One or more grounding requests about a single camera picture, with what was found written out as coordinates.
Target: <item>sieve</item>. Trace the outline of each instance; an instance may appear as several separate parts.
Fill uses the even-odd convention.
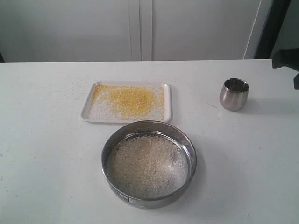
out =
[[[121,148],[124,142],[146,136],[170,141],[176,148],[171,152],[173,162],[171,172],[162,169],[165,172],[164,175],[169,177],[167,184],[154,192],[136,191],[127,182],[121,185],[109,165],[114,151]],[[101,162],[104,176],[111,190],[121,200],[138,208],[150,209],[166,206],[176,201],[185,192],[196,170],[197,158],[191,141],[176,127],[160,121],[138,121],[122,127],[108,139],[102,151]]]

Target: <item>metal sieve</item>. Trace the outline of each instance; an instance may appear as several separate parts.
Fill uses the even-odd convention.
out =
[[[131,151],[133,145],[130,143],[136,147],[137,142],[155,147],[154,155],[161,155],[154,157],[157,160],[154,165],[147,164],[152,162],[146,159],[148,152],[141,152],[142,146]],[[116,157],[118,150],[123,150],[123,160]],[[151,174],[150,178],[141,176],[145,185],[139,183],[135,186],[137,182],[131,177],[139,170],[133,163],[136,156],[143,160],[144,167],[154,169],[155,178]],[[116,131],[106,142],[101,160],[104,176],[112,191],[123,201],[139,208],[159,208],[177,200],[189,186],[197,163],[196,152],[187,136],[159,121],[138,121]]]

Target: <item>stainless steel cup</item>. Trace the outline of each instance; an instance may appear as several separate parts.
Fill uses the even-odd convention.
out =
[[[230,78],[224,82],[220,103],[225,109],[237,111],[246,104],[248,93],[248,83],[238,78]]]

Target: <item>cup rim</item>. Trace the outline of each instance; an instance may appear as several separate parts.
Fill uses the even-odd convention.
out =
[[[227,83],[228,81],[230,81],[230,80],[238,80],[238,81],[241,81],[241,82],[245,83],[245,84],[248,86],[248,89],[245,90],[245,91],[234,91],[234,90],[228,88],[227,85],[226,85],[226,83]],[[248,91],[249,91],[249,88],[250,88],[249,84],[248,84],[246,81],[244,81],[244,80],[242,80],[242,79],[239,79],[239,78],[229,78],[229,79],[225,80],[225,82],[224,82],[224,87],[226,88],[226,90],[228,90],[228,91],[232,91],[232,92],[235,92],[235,93],[244,93],[244,92],[248,92]]]

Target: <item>white cabinet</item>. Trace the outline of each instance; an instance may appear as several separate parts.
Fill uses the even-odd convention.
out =
[[[272,0],[9,0],[7,62],[253,58]]]

